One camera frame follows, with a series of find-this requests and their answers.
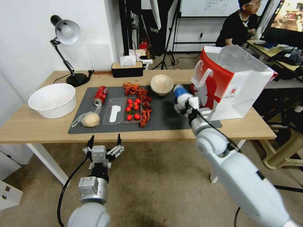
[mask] screen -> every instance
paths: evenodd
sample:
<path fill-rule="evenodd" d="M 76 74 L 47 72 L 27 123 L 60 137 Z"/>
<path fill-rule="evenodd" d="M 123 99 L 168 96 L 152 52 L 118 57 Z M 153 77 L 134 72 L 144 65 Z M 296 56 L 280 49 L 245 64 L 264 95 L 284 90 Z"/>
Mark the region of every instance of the screen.
<path fill-rule="evenodd" d="M 272 28 L 303 32 L 303 0 L 282 0 L 274 15 Z"/>

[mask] black box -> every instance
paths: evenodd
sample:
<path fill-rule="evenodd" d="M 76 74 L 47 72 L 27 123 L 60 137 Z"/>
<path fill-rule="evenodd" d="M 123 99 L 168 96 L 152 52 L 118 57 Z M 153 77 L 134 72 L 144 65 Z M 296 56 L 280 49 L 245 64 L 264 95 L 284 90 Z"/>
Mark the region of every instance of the black box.
<path fill-rule="evenodd" d="M 120 63 L 113 63 L 111 71 L 114 78 L 121 77 L 140 77 L 143 76 L 143 65 L 141 61 L 136 62 L 134 66 L 121 66 Z"/>

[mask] black t-shirt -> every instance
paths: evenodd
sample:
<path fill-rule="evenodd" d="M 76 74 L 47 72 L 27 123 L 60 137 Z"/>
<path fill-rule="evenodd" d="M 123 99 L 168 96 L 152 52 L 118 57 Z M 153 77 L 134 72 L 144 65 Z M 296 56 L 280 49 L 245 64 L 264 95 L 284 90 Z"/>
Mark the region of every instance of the black t-shirt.
<path fill-rule="evenodd" d="M 258 16 L 255 14 L 249 16 L 247 23 L 248 27 L 245 27 L 243 22 L 247 23 L 247 21 L 242 21 L 240 19 L 238 11 L 229 15 L 223 24 L 223 28 L 216 41 L 216 46 L 217 47 L 225 46 L 225 40 L 231 38 L 233 39 L 234 45 L 242 46 L 244 44 L 245 37 L 248 35 L 247 31 L 253 28 L 257 29 Z"/>

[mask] lamp arm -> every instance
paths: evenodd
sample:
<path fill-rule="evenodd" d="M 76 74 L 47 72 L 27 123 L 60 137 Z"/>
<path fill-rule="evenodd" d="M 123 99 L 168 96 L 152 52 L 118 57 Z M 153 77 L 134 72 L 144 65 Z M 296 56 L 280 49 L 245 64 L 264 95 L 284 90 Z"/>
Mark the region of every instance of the lamp arm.
<path fill-rule="evenodd" d="M 60 42 L 57 40 L 57 37 L 54 38 L 54 39 L 52 39 L 52 40 L 50 41 L 50 43 L 53 45 L 53 47 L 56 49 L 56 51 L 57 51 L 57 53 L 59 54 L 59 56 L 62 58 L 63 63 L 65 64 L 65 66 L 67 67 L 67 69 L 70 71 L 70 74 L 71 74 L 72 76 L 75 76 L 73 66 L 72 66 L 67 60 L 65 60 L 65 58 L 63 57 L 63 55 L 61 54 L 61 52 L 59 51 L 59 49 L 58 49 L 58 47 L 57 47 L 57 46 L 60 44 Z"/>

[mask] red and white bag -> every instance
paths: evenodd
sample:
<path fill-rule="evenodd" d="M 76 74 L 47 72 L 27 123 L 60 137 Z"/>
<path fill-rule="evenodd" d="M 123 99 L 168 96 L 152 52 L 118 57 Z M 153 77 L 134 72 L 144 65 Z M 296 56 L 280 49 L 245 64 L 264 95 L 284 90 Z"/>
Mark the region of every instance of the red and white bag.
<path fill-rule="evenodd" d="M 211 120 L 243 118 L 277 73 L 237 45 L 203 48 L 191 90 Z"/>

